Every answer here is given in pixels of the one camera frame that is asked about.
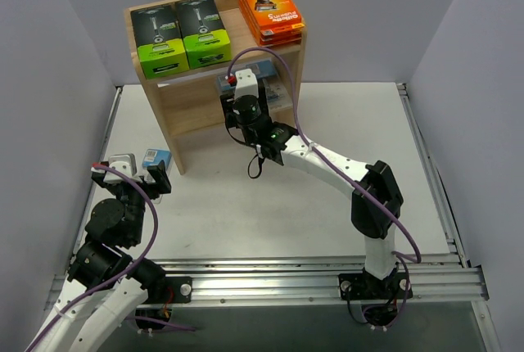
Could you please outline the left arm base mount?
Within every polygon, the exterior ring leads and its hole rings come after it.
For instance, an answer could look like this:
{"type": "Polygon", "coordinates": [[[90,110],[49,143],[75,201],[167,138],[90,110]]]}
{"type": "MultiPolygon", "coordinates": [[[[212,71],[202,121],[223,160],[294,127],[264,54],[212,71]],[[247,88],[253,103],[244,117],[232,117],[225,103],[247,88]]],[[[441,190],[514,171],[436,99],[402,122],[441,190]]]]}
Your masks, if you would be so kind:
{"type": "Polygon", "coordinates": [[[147,291],[146,305],[187,304],[192,300],[192,278],[170,276],[157,263],[144,259],[127,278],[136,280],[147,291]]]}

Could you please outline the orange Fusion box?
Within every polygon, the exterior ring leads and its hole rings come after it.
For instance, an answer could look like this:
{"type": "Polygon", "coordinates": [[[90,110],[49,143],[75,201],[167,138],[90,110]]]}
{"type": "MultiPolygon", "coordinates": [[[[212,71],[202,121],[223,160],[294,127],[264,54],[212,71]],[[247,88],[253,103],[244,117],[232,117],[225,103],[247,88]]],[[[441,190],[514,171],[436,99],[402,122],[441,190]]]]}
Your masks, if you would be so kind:
{"type": "Polygon", "coordinates": [[[304,27],[302,15],[292,0],[240,0],[240,6],[254,28],[268,37],[304,27]]]}
{"type": "Polygon", "coordinates": [[[283,45],[288,45],[291,43],[300,43],[302,40],[302,34],[292,34],[289,37],[270,37],[270,38],[263,38],[259,37],[257,39],[257,43],[261,47],[279,47],[283,45]]]}
{"type": "Polygon", "coordinates": [[[289,37],[292,34],[302,34],[302,30],[305,27],[303,23],[295,25],[276,26],[273,28],[256,30],[256,41],[259,37],[270,38],[270,37],[289,37]]]}

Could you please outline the green black razor box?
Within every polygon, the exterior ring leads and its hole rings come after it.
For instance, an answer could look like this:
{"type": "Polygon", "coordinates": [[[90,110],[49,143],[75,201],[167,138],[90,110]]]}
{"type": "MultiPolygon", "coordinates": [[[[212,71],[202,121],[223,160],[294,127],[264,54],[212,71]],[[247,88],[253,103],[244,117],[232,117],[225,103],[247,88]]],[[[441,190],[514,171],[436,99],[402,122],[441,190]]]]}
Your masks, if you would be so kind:
{"type": "Polygon", "coordinates": [[[231,41],[215,0],[182,0],[175,11],[191,70],[232,59],[231,41]]]}
{"type": "Polygon", "coordinates": [[[189,71],[173,4],[134,10],[130,17],[138,60],[146,79],[189,71]]]}

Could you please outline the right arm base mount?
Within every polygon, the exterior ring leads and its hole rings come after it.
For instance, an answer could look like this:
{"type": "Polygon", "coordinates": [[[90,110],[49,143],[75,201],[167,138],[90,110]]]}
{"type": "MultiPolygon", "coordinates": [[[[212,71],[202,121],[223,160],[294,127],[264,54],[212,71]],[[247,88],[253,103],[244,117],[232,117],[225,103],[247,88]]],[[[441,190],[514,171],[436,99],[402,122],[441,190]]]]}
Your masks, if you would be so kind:
{"type": "Polygon", "coordinates": [[[343,300],[389,300],[413,297],[411,287],[406,286],[406,273],[393,272],[383,280],[369,273],[340,273],[338,276],[341,298],[343,300]]]}

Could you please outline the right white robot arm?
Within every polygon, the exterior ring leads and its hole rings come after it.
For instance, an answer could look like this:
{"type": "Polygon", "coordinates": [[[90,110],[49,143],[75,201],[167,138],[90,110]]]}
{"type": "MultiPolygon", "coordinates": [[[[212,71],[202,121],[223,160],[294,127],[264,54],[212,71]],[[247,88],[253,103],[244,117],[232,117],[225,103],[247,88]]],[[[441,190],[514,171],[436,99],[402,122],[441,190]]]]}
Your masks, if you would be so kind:
{"type": "Polygon", "coordinates": [[[256,96],[222,95],[220,102],[226,129],[242,131],[240,143],[255,150],[260,164],[271,160],[299,169],[350,199],[350,220],[364,235],[364,270],[378,280],[388,278],[395,267],[395,228],[382,210],[398,217],[404,202],[390,166],[352,160],[302,138],[292,126],[272,121],[256,96]]]}

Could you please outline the blue razor blister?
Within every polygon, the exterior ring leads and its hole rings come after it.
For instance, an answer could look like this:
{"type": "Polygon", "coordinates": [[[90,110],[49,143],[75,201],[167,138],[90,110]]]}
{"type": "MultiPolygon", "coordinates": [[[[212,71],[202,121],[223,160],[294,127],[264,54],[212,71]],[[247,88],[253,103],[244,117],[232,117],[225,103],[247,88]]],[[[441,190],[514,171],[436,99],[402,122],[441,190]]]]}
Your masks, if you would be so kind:
{"type": "Polygon", "coordinates": [[[216,77],[215,85],[217,92],[220,96],[224,94],[233,94],[234,87],[229,83],[228,76],[226,73],[219,74],[216,77]]]}
{"type": "Polygon", "coordinates": [[[271,60],[256,61],[246,65],[257,79],[265,86],[266,98],[271,111],[280,111],[292,107],[288,91],[280,79],[271,60]]]}
{"type": "Polygon", "coordinates": [[[142,170],[145,171],[149,166],[158,165],[161,161],[165,163],[166,171],[171,168],[172,156],[170,151],[164,149],[148,148],[142,158],[142,170]]]}

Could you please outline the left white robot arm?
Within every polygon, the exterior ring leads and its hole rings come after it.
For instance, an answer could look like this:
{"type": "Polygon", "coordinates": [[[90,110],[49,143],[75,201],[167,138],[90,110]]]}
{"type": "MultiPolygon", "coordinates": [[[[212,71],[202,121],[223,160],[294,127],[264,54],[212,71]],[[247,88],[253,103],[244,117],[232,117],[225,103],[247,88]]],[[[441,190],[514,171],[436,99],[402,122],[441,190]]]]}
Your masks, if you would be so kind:
{"type": "Polygon", "coordinates": [[[85,240],[66,273],[52,311],[29,351],[96,351],[148,299],[167,292],[164,269],[126,250],[142,239],[144,214],[171,191],[164,161],[139,174],[132,154],[93,164],[91,178],[111,198],[93,208],[85,240]]]}

